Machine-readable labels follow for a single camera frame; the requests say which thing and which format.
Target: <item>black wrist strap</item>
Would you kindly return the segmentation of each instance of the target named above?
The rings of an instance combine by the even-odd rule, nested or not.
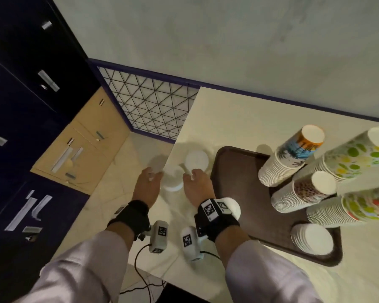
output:
[[[108,222],[108,225],[115,222],[126,224],[132,229],[136,240],[137,236],[149,229],[150,222],[147,217],[148,212],[149,207],[144,202],[134,200],[120,207],[114,214],[113,219]]]
[[[198,235],[206,234],[208,239],[215,242],[217,236],[231,225],[240,226],[226,203],[219,199],[205,200],[198,207],[195,215]]]

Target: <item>wall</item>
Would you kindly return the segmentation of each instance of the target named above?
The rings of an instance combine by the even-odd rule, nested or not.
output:
[[[379,117],[379,0],[54,0],[90,58]]]

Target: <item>brown plastic tray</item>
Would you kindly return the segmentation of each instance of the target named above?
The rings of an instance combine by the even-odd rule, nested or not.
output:
[[[258,170],[268,158],[269,155],[235,147],[219,149],[211,174],[216,197],[231,197],[239,203],[240,225],[252,239],[324,266],[338,265],[343,256],[339,227],[328,229],[334,239],[334,249],[328,255],[311,255],[293,244],[292,227],[309,223],[306,209],[282,214],[273,208],[271,195],[290,179],[278,187],[264,186],[258,179]]]

